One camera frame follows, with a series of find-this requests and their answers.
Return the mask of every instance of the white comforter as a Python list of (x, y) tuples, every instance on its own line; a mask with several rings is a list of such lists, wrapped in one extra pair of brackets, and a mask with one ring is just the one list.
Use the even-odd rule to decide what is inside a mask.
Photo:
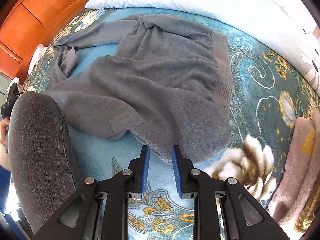
[(311, 61), (320, 67), (320, 45), (309, 33), (316, 25), (300, 0), (89, 0), (85, 7), (154, 7), (217, 19), (282, 55), (320, 95), (319, 75)]

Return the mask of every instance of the teal bedspread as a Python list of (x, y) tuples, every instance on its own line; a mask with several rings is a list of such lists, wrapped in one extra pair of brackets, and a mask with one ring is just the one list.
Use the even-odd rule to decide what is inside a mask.
[[(44, 92), (53, 65), (52, 46), (59, 37), (91, 24), (138, 13), (177, 15), (228, 36), (235, 87), (229, 119), (231, 140), (212, 160), (195, 166), (215, 178), (236, 177), (266, 208), (282, 179), (296, 118), (310, 116), (313, 108), (319, 109), (320, 101), (285, 59), (236, 28), (207, 17), (167, 9), (85, 9), (53, 39), (26, 79), (24, 90)], [(82, 71), (98, 56), (114, 55), (116, 46), (80, 50), (78, 66), (71, 75)], [(71, 126), (69, 132), (84, 178), (112, 177), (125, 169), (131, 159), (137, 158), (142, 147), (129, 132), (116, 141), (105, 141)], [(152, 154), (147, 192), (143, 200), (129, 202), (129, 239), (189, 240), (193, 217), (193, 201), (178, 198), (172, 166)]]

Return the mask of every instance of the gray jeans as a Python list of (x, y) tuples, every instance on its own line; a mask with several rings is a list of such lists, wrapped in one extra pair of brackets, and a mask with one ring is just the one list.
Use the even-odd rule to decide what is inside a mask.
[(83, 179), (64, 115), (48, 95), (25, 92), (20, 96), (8, 136), (14, 185), (35, 233)]

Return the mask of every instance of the metal screw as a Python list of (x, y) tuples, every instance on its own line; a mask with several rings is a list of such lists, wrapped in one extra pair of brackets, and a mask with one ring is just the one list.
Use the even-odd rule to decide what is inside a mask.
[(130, 169), (125, 169), (125, 170), (122, 171), (122, 174), (125, 175), (125, 176), (128, 176), (131, 173), (132, 173), (132, 170), (130, 170)]
[(231, 185), (234, 185), (237, 183), (237, 180), (235, 178), (229, 178), (228, 179), (228, 183), (231, 184)]
[(200, 171), (198, 169), (192, 169), (191, 170), (191, 174), (192, 175), (199, 175), (200, 174)]
[(84, 180), (84, 183), (87, 185), (92, 185), (94, 183), (94, 178), (93, 177), (88, 177)]

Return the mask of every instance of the floral blanket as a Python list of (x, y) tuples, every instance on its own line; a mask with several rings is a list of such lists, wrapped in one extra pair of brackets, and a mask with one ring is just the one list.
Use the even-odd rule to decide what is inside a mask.
[[(320, 100), (306, 80), (284, 58), (234, 27), (207, 17), (167, 9), (85, 9), (52, 40), (47, 52), (26, 79), (24, 90), (44, 92), (53, 65), (52, 46), (58, 38), (91, 24), (116, 20), (121, 12), (126, 14), (122, 17), (136, 13), (174, 14), (205, 24), (228, 36), (235, 87), (229, 119), (231, 140), (218, 156), (196, 167), (213, 178), (237, 178), (266, 208), (283, 176), (295, 120), (299, 116), (310, 117), (312, 109), (320, 108)], [(130, 135), (120, 140), (123, 145), (130, 142), (132, 148), (136, 146), (141, 149), (141, 145)], [(84, 175), (95, 172), (98, 180), (110, 178), (126, 168), (125, 164), (120, 165), (124, 162), (119, 155), (110, 156), (112, 159), (106, 168), (101, 166), (101, 157), (95, 159), (94, 153), (82, 155), (87, 156), (86, 161), (83, 161), (83, 156), (77, 156), (80, 170)], [(128, 156), (128, 162), (135, 157)], [(88, 158), (94, 160), (91, 167), (87, 166)], [(189, 240), (192, 238), (193, 203), (182, 202), (175, 197), (176, 192), (171, 187), (174, 185), (172, 174), (168, 177), (159, 176), (166, 169), (171, 171), (172, 167), (160, 159), (154, 159), (154, 164), (158, 165), (158, 176), (148, 180), (144, 199), (129, 203), (129, 239)]]

